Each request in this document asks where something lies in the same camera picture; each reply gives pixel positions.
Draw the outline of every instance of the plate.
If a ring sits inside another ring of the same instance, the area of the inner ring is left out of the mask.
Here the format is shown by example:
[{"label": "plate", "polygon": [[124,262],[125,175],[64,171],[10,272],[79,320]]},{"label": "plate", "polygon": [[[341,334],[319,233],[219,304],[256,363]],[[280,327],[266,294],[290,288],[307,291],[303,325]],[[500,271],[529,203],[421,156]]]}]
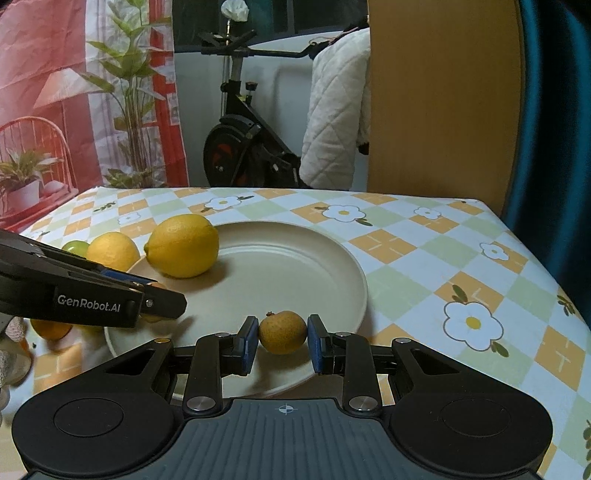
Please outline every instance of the plate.
[{"label": "plate", "polygon": [[[153,278],[182,292],[187,310],[177,320],[138,321],[135,329],[105,328],[111,353],[121,355],[154,338],[167,336],[175,346],[194,345],[216,332],[236,333],[249,315],[291,310],[304,320],[320,315],[329,332],[356,332],[367,307],[368,288],[357,260],[326,235],[281,222],[217,225],[220,251],[204,274],[176,280],[157,273],[141,258],[130,273]],[[225,398],[269,397],[314,375],[307,345],[291,355],[272,355],[259,345],[247,377],[222,379]],[[182,398],[186,375],[179,375],[174,398]]]}]

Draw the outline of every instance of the wooden panel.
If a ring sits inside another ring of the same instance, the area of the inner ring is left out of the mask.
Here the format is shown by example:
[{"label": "wooden panel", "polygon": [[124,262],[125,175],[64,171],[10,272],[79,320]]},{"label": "wooden panel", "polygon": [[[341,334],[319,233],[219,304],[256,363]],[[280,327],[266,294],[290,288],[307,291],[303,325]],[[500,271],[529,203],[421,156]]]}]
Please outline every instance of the wooden panel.
[{"label": "wooden panel", "polygon": [[369,0],[368,191],[471,197],[500,213],[515,157],[514,0]]}]

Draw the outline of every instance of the bike handlebar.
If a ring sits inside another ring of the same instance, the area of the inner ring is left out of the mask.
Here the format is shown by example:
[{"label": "bike handlebar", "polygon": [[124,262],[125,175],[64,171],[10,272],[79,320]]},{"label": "bike handlebar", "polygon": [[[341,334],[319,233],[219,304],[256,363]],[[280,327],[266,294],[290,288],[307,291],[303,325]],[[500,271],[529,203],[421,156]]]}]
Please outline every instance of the bike handlebar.
[{"label": "bike handlebar", "polygon": [[230,40],[224,37],[216,37],[211,33],[201,33],[199,34],[199,37],[203,41],[203,46],[201,47],[201,53],[203,55],[232,56],[236,50],[241,48],[240,56],[242,57],[258,56],[302,59],[318,48],[318,44],[310,44],[302,51],[258,50],[255,48],[249,48],[246,46],[246,43],[256,37],[255,30],[250,30],[239,37]]},{"label": "bike handlebar", "polygon": [[217,43],[217,46],[213,46],[213,47],[203,46],[203,47],[201,47],[202,54],[226,56],[226,55],[231,55],[234,50],[236,50],[237,48],[243,47],[249,40],[252,40],[254,37],[256,37],[256,31],[250,30],[250,31],[240,35],[238,38],[235,38],[234,40],[230,40],[230,42],[228,44],[226,44],[225,39],[221,38],[220,40],[218,40],[216,37],[214,37],[211,34],[200,34],[199,36],[202,38],[202,40],[204,40],[207,43],[212,43],[212,44]]}]

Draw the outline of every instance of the green lime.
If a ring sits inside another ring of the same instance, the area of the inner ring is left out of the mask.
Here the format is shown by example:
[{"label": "green lime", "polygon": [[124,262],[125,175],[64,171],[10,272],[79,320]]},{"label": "green lime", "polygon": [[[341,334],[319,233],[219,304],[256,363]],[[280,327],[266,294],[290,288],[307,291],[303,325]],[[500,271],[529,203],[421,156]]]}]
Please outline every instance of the green lime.
[{"label": "green lime", "polygon": [[69,252],[79,257],[86,257],[86,251],[88,250],[88,243],[82,240],[72,240],[65,244],[62,248],[66,252]]}]

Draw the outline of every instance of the table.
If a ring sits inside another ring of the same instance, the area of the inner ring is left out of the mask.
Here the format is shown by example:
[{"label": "table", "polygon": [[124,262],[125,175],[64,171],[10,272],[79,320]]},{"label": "table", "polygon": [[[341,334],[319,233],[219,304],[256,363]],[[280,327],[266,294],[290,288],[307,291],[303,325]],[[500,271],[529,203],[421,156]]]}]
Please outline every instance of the table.
[{"label": "table", "polygon": [[[190,212],[214,225],[295,223],[343,244],[369,286],[360,333],[379,345],[414,338],[531,394],[554,424],[540,474],[547,480],[583,477],[583,431],[591,421],[589,328],[550,274],[483,203],[321,190],[99,187],[24,235],[61,247],[121,231],[141,250],[156,224]],[[32,329],[27,340],[35,344],[35,362],[26,380],[11,388],[3,411],[0,480],[24,473],[9,431],[22,402],[109,358],[100,331],[75,327],[53,350]],[[385,403],[392,403],[385,378],[380,385]]]}]

